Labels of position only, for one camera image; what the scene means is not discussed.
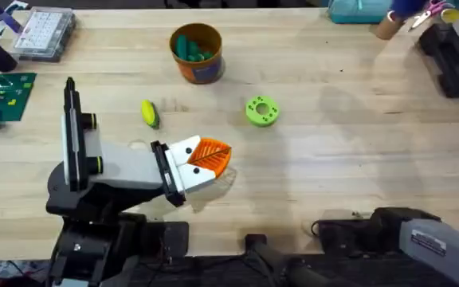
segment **plastic storage box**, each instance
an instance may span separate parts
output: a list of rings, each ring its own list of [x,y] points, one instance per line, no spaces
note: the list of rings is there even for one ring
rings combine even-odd
[[[329,18],[338,24],[380,23],[390,9],[392,0],[331,0]]]
[[[19,60],[58,62],[75,26],[72,9],[34,7],[11,53]]]

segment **teal container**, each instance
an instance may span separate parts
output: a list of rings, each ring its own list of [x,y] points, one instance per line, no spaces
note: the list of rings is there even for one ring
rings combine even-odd
[[[331,0],[328,15],[337,24],[375,24],[382,21],[391,4],[392,0]]]

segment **green gear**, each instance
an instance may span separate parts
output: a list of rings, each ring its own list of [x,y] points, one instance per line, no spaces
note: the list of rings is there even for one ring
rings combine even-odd
[[[245,105],[247,119],[258,127],[268,127],[276,122],[279,107],[268,96],[255,96]]]

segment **orange leaf-shaped part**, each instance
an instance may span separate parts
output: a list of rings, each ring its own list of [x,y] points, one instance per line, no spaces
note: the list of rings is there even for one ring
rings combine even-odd
[[[231,147],[229,145],[218,140],[201,138],[187,163],[209,169],[218,178],[226,169],[230,158]]]

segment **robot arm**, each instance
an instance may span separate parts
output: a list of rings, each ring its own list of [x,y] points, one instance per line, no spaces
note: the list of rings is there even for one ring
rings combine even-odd
[[[459,231],[425,211],[381,207],[369,219],[320,220],[318,231],[326,254],[403,252],[459,284]]]
[[[124,211],[165,195],[181,206],[186,193],[214,181],[231,149],[217,140],[190,137],[151,151],[100,140],[96,115],[80,109],[72,78],[65,87],[61,119],[63,162],[47,182],[46,210],[64,225],[51,256],[47,285],[125,286],[139,257],[181,257],[186,222],[148,222]]]

